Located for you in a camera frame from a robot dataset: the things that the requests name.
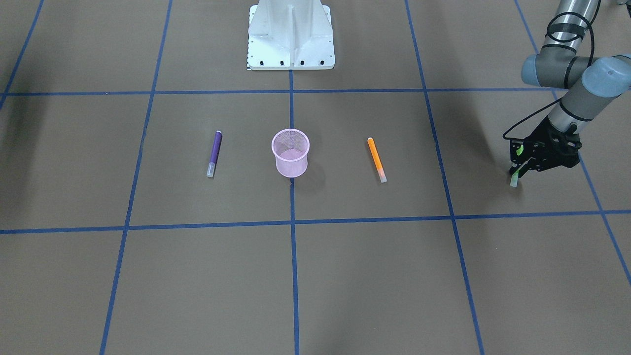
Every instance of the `mesh pen holder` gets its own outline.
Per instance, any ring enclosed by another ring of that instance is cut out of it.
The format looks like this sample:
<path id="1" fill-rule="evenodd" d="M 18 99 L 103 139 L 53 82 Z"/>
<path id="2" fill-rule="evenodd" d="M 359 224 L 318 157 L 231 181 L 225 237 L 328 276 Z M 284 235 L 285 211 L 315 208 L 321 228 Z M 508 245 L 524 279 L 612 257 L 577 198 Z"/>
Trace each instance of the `mesh pen holder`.
<path id="1" fill-rule="evenodd" d="M 287 178 L 296 178 L 307 170 L 309 138 L 297 129 L 283 129 L 272 139 L 276 169 Z"/>

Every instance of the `gray floor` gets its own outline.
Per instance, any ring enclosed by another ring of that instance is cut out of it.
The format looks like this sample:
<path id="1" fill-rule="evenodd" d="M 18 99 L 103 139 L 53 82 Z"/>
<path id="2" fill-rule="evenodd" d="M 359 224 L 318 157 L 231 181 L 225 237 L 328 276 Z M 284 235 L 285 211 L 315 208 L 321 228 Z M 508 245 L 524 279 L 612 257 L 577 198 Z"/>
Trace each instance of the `gray floor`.
<path id="1" fill-rule="evenodd" d="M 293 73 L 245 70 L 253 3 L 0 3 L 0 354 L 631 353 L 631 95 L 508 185 L 556 1 L 327 0 L 336 67 Z"/>

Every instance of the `white bracket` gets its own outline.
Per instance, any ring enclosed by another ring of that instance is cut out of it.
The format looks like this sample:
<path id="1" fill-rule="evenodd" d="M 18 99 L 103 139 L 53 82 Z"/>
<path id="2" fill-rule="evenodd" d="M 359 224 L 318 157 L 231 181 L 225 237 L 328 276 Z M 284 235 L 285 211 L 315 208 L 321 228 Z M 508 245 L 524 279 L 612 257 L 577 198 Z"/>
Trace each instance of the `white bracket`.
<path id="1" fill-rule="evenodd" d="M 332 69 L 331 9 L 320 0 L 260 0 L 250 8 L 247 67 Z"/>

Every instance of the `robotic arm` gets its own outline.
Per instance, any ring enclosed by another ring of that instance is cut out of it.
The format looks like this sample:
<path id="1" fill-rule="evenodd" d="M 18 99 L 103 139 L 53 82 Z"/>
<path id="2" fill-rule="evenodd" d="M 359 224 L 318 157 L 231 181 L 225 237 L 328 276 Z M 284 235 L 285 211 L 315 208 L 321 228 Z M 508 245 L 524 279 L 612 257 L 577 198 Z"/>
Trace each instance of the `robotic arm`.
<path id="1" fill-rule="evenodd" d="M 598 15 L 600 0 L 562 0 L 546 30 L 540 53 L 526 59 L 524 83 L 540 87 L 568 88 L 560 100 L 542 108 L 504 133 L 510 140 L 511 186 L 529 170 L 544 171 L 579 163 L 579 133 L 611 101 L 631 87 L 631 54 L 594 58 L 591 26 Z M 589 32 L 589 57 L 576 56 Z M 506 134 L 533 115 L 556 104 L 525 138 Z"/>

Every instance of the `marker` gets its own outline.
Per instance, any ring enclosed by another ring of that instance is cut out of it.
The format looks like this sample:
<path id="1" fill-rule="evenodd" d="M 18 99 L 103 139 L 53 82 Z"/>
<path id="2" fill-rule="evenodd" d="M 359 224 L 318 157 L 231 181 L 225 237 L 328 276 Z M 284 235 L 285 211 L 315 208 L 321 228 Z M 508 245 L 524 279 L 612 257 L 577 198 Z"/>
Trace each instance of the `marker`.
<path id="1" fill-rule="evenodd" d="M 381 159 L 379 158 L 379 153 L 377 153 L 375 140 L 372 139 L 372 137 L 368 138 L 368 146 L 370 147 L 370 154 L 372 154 L 372 160 L 375 162 L 377 173 L 379 173 L 379 179 L 381 183 L 385 183 L 388 179 L 386 179 L 386 173 L 384 172 L 384 167 L 381 165 Z"/>
<path id="2" fill-rule="evenodd" d="M 221 131 L 215 132 L 215 141 L 213 142 L 213 152 L 210 153 L 210 162 L 208 163 L 208 171 L 206 176 L 212 178 L 215 175 L 215 165 L 217 165 L 217 157 L 219 157 L 219 147 L 221 146 Z"/>

